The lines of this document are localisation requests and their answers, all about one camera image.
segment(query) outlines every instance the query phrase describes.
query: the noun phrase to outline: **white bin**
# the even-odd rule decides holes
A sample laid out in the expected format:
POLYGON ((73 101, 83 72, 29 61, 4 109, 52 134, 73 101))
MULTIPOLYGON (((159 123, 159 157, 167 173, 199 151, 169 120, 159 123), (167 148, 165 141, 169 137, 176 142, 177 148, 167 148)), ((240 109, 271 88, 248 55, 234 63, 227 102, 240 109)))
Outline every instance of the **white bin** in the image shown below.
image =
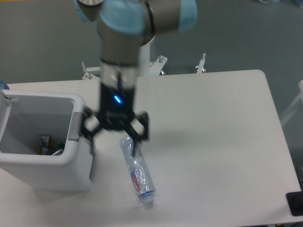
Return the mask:
POLYGON ((79 95, 3 91, 0 94, 0 168, 38 189, 84 191, 91 186, 94 150, 79 136, 85 102, 79 95), (39 155, 41 135, 59 156, 39 155))

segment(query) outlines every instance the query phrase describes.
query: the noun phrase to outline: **light blue joint cover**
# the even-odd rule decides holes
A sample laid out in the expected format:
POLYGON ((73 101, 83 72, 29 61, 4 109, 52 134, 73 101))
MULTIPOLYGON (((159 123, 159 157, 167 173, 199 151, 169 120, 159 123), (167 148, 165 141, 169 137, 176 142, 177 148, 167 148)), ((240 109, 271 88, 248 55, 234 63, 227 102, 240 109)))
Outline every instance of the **light blue joint cover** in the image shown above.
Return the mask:
POLYGON ((81 10, 81 8, 80 8, 80 6, 79 6, 77 0, 74 0, 74 5, 75 5, 75 7, 76 7, 76 10, 77 10, 77 12, 78 12, 78 14, 79 14, 80 19, 81 19, 83 22, 85 22, 85 23, 91 22, 91 21, 85 16, 85 14, 82 12, 82 10, 81 10))
POLYGON ((196 0, 181 0, 179 31, 192 28, 198 20, 198 9, 196 0))
POLYGON ((107 27, 126 35, 144 30, 144 8, 140 0, 105 0, 101 18, 107 27))

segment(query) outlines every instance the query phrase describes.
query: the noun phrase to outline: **robotic arm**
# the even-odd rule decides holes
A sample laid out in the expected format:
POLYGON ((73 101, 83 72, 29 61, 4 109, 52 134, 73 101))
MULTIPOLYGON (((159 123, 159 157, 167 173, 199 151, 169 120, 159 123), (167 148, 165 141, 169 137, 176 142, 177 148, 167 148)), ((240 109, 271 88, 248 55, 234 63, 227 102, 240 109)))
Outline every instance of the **robotic arm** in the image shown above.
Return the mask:
POLYGON ((140 46, 155 34, 195 25, 195 0, 74 0, 83 21, 96 21, 102 39, 100 110, 85 109, 80 132, 93 142, 100 130, 126 131, 137 142, 148 140, 148 114, 133 111, 139 73, 140 46), (99 125, 89 131, 85 121, 95 115, 99 125), (139 134, 131 122, 144 127, 139 134))

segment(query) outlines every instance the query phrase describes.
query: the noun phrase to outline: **toothpaste label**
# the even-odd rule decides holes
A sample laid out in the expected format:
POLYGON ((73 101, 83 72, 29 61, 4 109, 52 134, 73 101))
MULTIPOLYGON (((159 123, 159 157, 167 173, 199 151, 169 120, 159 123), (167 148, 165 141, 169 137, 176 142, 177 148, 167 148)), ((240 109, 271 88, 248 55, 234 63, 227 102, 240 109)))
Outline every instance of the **toothpaste label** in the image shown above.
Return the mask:
POLYGON ((132 181, 134 183, 134 188, 137 190, 137 192, 141 191, 141 188, 140 188, 140 185, 138 182, 138 178, 137 178, 137 175, 134 170, 131 173, 131 177, 132 177, 132 181))

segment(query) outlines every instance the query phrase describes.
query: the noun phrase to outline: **item inside bin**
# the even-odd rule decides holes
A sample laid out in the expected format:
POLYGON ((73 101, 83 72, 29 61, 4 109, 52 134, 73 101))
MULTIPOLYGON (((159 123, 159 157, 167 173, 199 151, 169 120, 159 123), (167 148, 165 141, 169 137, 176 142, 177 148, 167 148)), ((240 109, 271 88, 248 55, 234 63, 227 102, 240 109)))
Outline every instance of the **item inside bin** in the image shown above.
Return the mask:
POLYGON ((63 143, 60 143, 57 147, 52 149, 50 155, 52 156, 58 156, 61 155, 64 152, 65 145, 63 143))
POLYGON ((50 155, 52 140, 50 136, 41 136, 41 155, 50 155))

